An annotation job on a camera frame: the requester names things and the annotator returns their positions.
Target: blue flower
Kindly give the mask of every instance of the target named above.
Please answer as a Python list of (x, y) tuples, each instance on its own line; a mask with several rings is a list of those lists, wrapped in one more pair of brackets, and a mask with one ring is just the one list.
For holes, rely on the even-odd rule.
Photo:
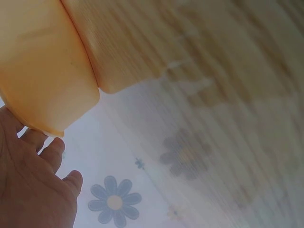
[(107, 224), (114, 218), (115, 225), (124, 228), (127, 225), (125, 217), (138, 219), (139, 211), (132, 205), (140, 203), (142, 197), (139, 193), (129, 194), (132, 188), (130, 180), (123, 180), (118, 187), (113, 176), (107, 176), (104, 181), (105, 188), (99, 184), (91, 187), (91, 193), (98, 199), (89, 202), (89, 209), (101, 211), (98, 216), (100, 223)]
[(144, 170), (144, 163), (143, 163), (142, 159), (136, 158), (135, 165), (137, 165), (137, 167), (138, 167), (139, 169), (143, 169), (143, 170)]

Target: light wood grain surface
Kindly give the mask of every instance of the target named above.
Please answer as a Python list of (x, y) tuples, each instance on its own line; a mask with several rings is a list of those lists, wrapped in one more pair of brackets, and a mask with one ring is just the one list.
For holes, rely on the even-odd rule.
[(304, 227), (303, 0), (63, 3), (186, 228)]

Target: flower pattern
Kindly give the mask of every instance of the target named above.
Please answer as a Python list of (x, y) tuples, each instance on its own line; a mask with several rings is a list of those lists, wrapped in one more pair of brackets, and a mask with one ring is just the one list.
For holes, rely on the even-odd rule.
[(183, 219), (182, 214), (184, 213), (184, 210), (182, 208), (177, 208), (174, 205), (171, 205), (169, 207), (169, 212), (167, 213), (167, 216), (171, 220), (181, 221)]
[(171, 165), (173, 176), (184, 173), (188, 180), (192, 180), (197, 178), (200, 171), (207, 170), (204, 157), (209, 156), (211, 150), (200, 133), (190, 135), (180, 129), (174, 137), (165, 139), (163, 144), (168, 152), (161, 155), (160, 162)]
[(98, 199), (89, 202), (88, 207), (91, 211), (101, 211), (98, 221), (102, 224), (109, 223), (114, 219), (117, 228), (124, 228), (127, 225), (126, 217), (136, 220), (139, 211), (132, 207), (142, 201), (139, 193), (129, 194), (132, 182), (128, 179), (123, 180), (117, 186), (113, 176), (104, 179), (104, 187), (95, 184), (91, 187), (91, 193)]
[(144, 170), (144, 163), (143, 163), (142, 159), (136, 158), (135, 165), (137, 165), (137, 167), (138, 167), (139, 169)]

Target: skin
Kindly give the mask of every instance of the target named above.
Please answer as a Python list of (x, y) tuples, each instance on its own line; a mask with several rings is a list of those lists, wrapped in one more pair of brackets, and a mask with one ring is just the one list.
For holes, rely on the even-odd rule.
[(65, 144), (59, 138), (45, 148), (47, 136), (23, 129), (6, 108), (0, 109), (0, 227), (72, 228), (82, 176), (72, 171), (55, 175)]

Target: flower center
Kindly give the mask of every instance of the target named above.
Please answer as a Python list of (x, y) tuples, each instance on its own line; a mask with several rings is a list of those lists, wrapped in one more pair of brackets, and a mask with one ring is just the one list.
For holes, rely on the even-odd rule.
[(120, 196), (112, 195), (108, 198), (107, 204), (112, 210), (119, 210), (123, 206), (123, 200)]
[(184, 148), (179, 152), (178, 159), (182, 163), (189, 164), (190, 162), (195, 161), (197, 158), (196, 158), (196, 153), (193, 150), (189, 148)]

